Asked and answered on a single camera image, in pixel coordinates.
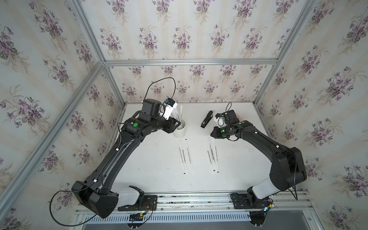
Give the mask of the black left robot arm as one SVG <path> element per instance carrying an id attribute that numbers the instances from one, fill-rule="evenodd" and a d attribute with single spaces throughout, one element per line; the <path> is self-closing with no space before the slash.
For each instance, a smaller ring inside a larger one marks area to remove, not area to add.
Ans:
<path id="1" fill-rule="evenodd" d="M 147 135 L 163 130 L 173 133 L 181 122 L 171 116 L 177 102 L 171 98 L 163 103 L 145 99 L 142 109 L 127 119 L 106 157 L 84 180 L 76 181 L 71 191 L 80 204 L 101 218 L 108 217 L 118 204 L 118 193 L 112 192 L 113 183 L 131 153 Z"/>

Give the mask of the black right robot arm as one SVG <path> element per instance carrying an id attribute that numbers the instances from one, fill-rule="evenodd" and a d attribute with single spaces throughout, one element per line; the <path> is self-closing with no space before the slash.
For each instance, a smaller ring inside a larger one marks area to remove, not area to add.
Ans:
<path id="1" fill-rule="evenodd" d="M 229 140 L 235 136 L 237 140 L 252 144 L 271 162 L 269 176 L 247 190 L 249 201 L 256 202 L 290 188 L 296 189 L 296 185 L 306 181 L 307 172 L 298 148 L 279 144 L 251 122 L 240 121 L 234 110 L 218 113 L 215 118 L 221 120 L 221 123 L 213 128 L 211 137 Z"/>

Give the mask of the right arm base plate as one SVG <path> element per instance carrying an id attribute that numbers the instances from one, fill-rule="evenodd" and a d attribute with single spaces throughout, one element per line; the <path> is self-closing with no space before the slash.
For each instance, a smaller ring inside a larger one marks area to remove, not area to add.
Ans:
<path id="1" fill-rule="evenodd" d="M 262 209 L 269 210 L 273 207 L 273 201 L 266 197 L 264 199 L 258 199 L 251 193 L 239 194 L 232 193 L 230 195 L 231 201 L 235 209 Z"/>

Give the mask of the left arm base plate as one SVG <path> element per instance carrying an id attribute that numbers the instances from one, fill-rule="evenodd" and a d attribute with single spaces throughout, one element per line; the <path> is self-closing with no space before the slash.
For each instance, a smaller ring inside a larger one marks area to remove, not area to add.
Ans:
<path id="1" fill-rule="evenodd" d="M 118 211 L 155 211 L 157 209 L 157 195 L 144 195 L 134 205 L 118 207 Z"/>

